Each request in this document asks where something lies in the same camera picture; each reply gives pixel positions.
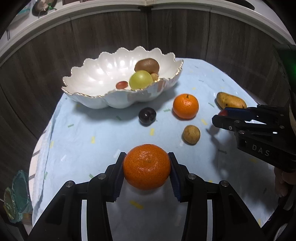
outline wooden panel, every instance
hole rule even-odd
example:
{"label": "wooden panel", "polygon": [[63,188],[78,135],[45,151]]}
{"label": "wooden panel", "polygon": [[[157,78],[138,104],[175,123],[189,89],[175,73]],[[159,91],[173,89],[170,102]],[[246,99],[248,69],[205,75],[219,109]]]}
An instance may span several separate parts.
{"label": "wooden panel", "polygon": [[153,10],[148,13],[149,49],[160,48],[176,57],[205,60],[210,13],[188,9]]}
{"label": "wooden panel", "polygon": [[11,187],[18,170],[29,173],[29,166],[37,139],[19,120],[0,88],[0,197]]}
{"label": "wooden panel", "polygon": [[272,43],[274,39],[248,24],[210,14],[206,61],[267,104],[284,106],[288,86],[279,73]]}
{"label": "wooden panel", "polygon": [[148,47],[146,13],[140,11],[90,15],[72,20],[72,25],[81,61],[98,58],[103,51],[114,53],[120,47]]}
{"label": "wooden panel", "polygon": [[62,77],[80,59],[70,22],[29,41],[0,67],[0,85],[28,129],[39,137],[59,101]]}

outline table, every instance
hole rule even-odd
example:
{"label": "table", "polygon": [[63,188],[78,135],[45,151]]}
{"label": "table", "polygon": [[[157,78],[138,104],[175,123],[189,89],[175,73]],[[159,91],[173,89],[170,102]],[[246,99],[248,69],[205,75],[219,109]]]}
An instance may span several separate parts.
{"label": "table", "polygon": [[[33,157],[36,158],[30,166],[33,223],[66,181],[89,181],[115,163],[120,151],[128,152],[136,145],[152,143],[167,152],[173,151],[179,163],[205,181],[229,181],[262,226],[277,206],[273,167],[239,151],[233,132],[211,125],[212,116],[220,111],[215,103],[220,91],[240,96],[248,107],[256,106],[229,76],[195,59],[184,59],[178,85],[151,102],[126,109],[93,110],[63,95],[37,143],[41,146],[40,153],[36,146]],[[193,94],[199,100],[199,112],[192,120],[179,120],[171,113],[173,100],[181,93]],[[156,110],[157,121],[143,127],[137,115],[147,106]],[[195,146],[181,139],[188,124],[198,126],[201,131]],[[32,178],[34,169],[39,173],[38,178]],[[180,204],[174,198],[169,180],[150,192],[136,190],[124,181],[120,197],[115,203],[107,204],[113,239],[180,240],[186,208],[186,203]],[[212,233],[211,214],[208,208],[208,240]],[[86,202],[82,206],[82,240],[87,240]]]}

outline kiwi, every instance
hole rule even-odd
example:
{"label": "kiwi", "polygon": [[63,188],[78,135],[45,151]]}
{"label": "kiwi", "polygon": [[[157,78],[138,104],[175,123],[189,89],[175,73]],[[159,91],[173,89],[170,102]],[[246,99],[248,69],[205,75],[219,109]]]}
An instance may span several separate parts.
{"label": "kiwi", "polygon": [[152,74],[152,73],[158,74],[159,64],[153,58],[142,59],[142,60],[138,61],[135,65],[135,71],[137,72],[138,70],[145,70],[149,74]]}

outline small brown fruit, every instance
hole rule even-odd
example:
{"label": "small brown fruit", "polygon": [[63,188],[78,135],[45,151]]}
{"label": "small brown fruit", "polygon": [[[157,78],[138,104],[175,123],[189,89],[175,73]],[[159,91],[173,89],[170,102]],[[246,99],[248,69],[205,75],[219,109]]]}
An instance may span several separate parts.
{"label": "small brown fruit", "polygon": [[137,72],[138,70],[145,70],[149,74],[152,74],[152,73],[158,74],[159,64],[153,58],[142,59],[142,60],[138,61],[135,65],[135,71]]}
{"label": "small brown fruit", "polygon": [[157,81],[158,80],[158,74],[152,73],[151,76],[152,76],[153,81]]}
{"label": "small brown fruit", "polygon": [[189,144],[195,145],[200,139],[200,130],[194,125],[188,125],[183,131],[183,138]]}

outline potato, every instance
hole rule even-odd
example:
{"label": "potato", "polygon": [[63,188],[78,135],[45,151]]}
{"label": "potato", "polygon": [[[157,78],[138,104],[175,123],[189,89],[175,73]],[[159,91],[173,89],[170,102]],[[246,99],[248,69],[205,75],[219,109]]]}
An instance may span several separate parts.
{"label": "potato", "polygon": [[153,81],[158,80],[158,75],[156,73],[152,73],[151,76],[152,76]]}
{"label": "potato", "polygon": [[224,92],[219,92],[216,98],[217,98],[218,104],[222,109],[225,109],[226,107],[235,107],[235,108],[245,109],[247,107],[247,104],[246,102],[244,102],[243,99]]}
{"label": "potato", "polygon": [[200,139],[200,130],[194,125],[188,125],[183,131],[183,138],[189,144],[195,145]]}
{"label": "potato", "polygon": [[135,65],[135,71],[137,72],[138,70],[145,70],[149,74],[152,74],[152,73],[158,74],[159,64],[153,58],[142,59],[142,60],[138,61]]}

